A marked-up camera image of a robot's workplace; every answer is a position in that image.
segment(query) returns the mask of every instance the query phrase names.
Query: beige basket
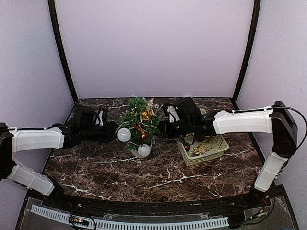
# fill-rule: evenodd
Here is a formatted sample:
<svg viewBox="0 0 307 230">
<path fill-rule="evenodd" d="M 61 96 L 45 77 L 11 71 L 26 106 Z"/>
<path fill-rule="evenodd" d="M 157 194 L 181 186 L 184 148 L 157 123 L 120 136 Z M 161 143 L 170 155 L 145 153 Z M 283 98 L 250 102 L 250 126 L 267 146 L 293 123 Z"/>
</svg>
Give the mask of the beige basket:
<svg viewBox="0 0 307 230">
<path fill-rule="evenodd" d="M 188 136 L 185 138 L 186 142 L 188 143 L 192 143 L 192 139 L 193 139 L 193 136 Z M 204 161 L 209 161 L 215 158 L 219 158 L 223 155 L 223 153 L 227 149 L 229 149 L 229 146 L 227 142 L 225 141 L 224 137 L 222 137 L 222 135 L 206 137 L 204 142 L 196 141 L 193 145 L 191 145 L 191 149 L 189 152 L 186 152 L 183 144 L 178 139 L 176 140 L 176 142 L 179 147 L 180 153 L 183 157 L 183 160 L 187 166 L 198 164 Z M 191 152 L 193 151 L 193 148 L 197 147 L 200 144 L 202 144 L 203 146 L 210 145 L 214 147 L 202 155 L 192 156 Z"/>
</svg>

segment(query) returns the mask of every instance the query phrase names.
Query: white panel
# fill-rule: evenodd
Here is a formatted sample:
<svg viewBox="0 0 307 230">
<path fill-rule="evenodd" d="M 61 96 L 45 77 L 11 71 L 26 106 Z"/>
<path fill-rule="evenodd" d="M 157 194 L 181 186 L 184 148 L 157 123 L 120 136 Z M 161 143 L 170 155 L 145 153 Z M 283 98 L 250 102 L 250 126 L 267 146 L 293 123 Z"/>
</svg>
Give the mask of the white panel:
<svg viewBox="0 0 307 230">
<path fill-rule="evenodd" d="M 307 1 L 262 1 L 255 43 L 238 105 L 242 109 L 272 105 L 282 100 L 307 116 Z M 305 132 L 298 123 L 300 142 Z M 256 138 L 266 154 L 273 139 L 265 134 Z M 301 229 L 307 226 L 307 143 L 291 158 L 279 176 L 290 197 Z"/>
<path fill-rule="evenodd" d="M 80 98 L 231 97 L 252 0 L 58 0 Z"/>
<path fill-rule="evenodd" d="M 45 127 L 63 122 L 73 106 L 60 63 L 46 0 L 0 1 L 0 122 Z M 41 172 L 50 150 L 17 153 Z M 0 182 L 1 229 L 12 230 L 26 189 Z"/>
</svg>

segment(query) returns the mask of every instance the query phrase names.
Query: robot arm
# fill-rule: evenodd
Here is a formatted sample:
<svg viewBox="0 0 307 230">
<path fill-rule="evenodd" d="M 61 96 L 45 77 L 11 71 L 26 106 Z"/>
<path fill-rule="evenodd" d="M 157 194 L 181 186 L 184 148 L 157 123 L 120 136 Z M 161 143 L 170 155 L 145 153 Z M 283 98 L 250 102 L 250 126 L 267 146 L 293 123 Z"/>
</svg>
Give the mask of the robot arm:
<svg viewBox="0 0 307 230">
<path fill-rule="evenodd" d="M 46 176 L 12 159 L 12 153 L 35 149 L 67 149 L 91 140 L 108 143 L 116 138 L 118 127 L 106 121 L 107 110 L 96 113 L 90 107 L 79 107 L 69 126 L 54 124 L 49 128 L 15 128 L 0 123 L 0 180 L 10 179 L 28 189 L 49 196 L 55 183 Z"/>
<path fill-rule="evenodd" d="M 180 139 L 190 133 L 194 133 L 196 139 L 232 132 L 273 133 L 272 152 L 252 186 L 258 193 L 270 188 L 296 152 L 297 125 L 282 102 L 255 110 L 222 110 L 202 115 L 191 98 L 183 98 L 173 105 L 165 105 L 164 112 L 173 119 L 160 122 L 158 128 L 162 138 Z"/>
</svg>

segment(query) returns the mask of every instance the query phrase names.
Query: brown marble surface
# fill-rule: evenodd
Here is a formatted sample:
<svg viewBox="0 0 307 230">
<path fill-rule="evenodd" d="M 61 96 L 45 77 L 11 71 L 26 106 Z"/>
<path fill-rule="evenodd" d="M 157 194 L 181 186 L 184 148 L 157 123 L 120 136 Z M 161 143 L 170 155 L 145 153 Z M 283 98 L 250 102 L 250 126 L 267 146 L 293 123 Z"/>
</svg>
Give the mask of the brown marble surface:
<svg viewBox="0 0 307 230">
<path fill-rule="evenodd" d="M 155 98 L 161 105 L 175 98 Z M 199 108 L 232 109 L 229 99 L 194 98 Z M 108 120 L 118 123 L 128 99 L 84 99 L 98 110 L 108 108 Z M 247 133 L 224 135 L 229 150 L 223 157 L 187 167 L 173 140 L 155 140 L 151 154 L 137 159 L 124 143 L 105 146 L 85 142 L 52 152 L 44 174 L 55 178 L 66 194 L 96 199 L 136 202 L 175 202 L 247 193 L 262 164 Z"/>
</svg>

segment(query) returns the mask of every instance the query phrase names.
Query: white grille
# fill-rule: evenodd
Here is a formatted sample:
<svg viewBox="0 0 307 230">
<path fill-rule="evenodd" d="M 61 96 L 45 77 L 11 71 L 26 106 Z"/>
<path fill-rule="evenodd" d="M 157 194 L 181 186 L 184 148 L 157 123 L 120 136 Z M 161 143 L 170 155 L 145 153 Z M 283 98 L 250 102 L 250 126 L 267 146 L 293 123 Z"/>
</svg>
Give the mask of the white grille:
<svg viewBox="0 0 307 230">
<path fill-rule="evenodd" d="M 69 224 L 69 213 L 60 212 L 48 209 L 46 207 L 40 207 L 37 205 L 32 205 L 31 212 L 36 213 L 40 216 L 52 219 L 57 222 L 64 224 Z M 82 217 L 84 220 L 90 222 L 90 225 L 87 229 L 94 229 L 94 224 L 89 218 Z M 228 227 L 228 218 L 217 218 L 193 222 L 183 222 L 183 223 L 126 223 L 126 222 L 114 222 L 95 219 L 97 224 L 97 230 L 207 230 L 207 229 L 216 229 L 221 227 Z"/>
</svg>

